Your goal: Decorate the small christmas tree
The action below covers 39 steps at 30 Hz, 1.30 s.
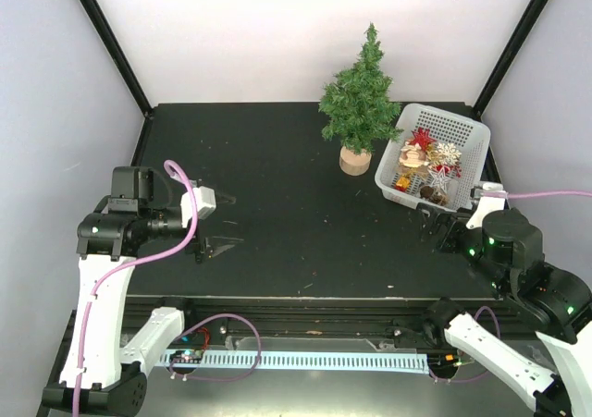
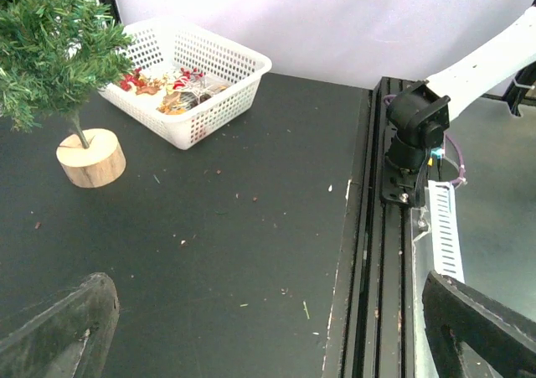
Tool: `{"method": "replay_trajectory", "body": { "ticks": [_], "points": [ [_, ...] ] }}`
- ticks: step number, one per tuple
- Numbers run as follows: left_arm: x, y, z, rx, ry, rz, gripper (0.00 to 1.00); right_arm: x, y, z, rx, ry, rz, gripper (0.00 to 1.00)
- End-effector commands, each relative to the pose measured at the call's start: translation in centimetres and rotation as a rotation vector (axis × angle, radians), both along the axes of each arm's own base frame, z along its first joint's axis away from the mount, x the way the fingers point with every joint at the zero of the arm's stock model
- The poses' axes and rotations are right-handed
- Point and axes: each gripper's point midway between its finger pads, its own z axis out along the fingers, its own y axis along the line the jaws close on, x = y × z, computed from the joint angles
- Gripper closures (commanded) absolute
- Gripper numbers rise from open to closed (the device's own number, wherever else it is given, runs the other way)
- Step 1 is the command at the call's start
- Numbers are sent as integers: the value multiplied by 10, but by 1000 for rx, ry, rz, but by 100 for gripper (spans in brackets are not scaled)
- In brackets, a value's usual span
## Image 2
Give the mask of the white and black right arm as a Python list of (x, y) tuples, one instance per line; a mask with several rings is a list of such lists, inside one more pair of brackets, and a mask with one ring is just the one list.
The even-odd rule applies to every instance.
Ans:
[(386, 136), (381, 197), (424, 204), (425, 167), (451, 122), (495, 85), (511, 79), (502, 100), (511, 112), (535, 88), (535, 7), (448, 68), (384, 98)]

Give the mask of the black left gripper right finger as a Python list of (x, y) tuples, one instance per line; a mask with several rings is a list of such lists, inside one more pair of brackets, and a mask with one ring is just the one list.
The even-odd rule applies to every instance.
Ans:
[(466, 344), (503, 377), (535, 376), (535, 322), (435, 271), (422, 292), (425, 334), (440, 377), (474, 377)]

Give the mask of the small green christmas tree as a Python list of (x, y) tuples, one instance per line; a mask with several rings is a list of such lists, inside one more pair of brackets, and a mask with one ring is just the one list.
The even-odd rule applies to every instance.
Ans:
[(100, 0), (1, 0), (1, 114), (25, 132), (59, 116), (84, 149), (80, 109), (132, 68), (131, 44)]

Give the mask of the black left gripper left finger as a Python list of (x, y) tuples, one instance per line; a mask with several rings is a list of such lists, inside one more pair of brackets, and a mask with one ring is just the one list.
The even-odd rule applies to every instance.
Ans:
[(100, 377), (119, 317), (116, 286), (104, 272), (36, 303), (3, 303), (1, 376)]

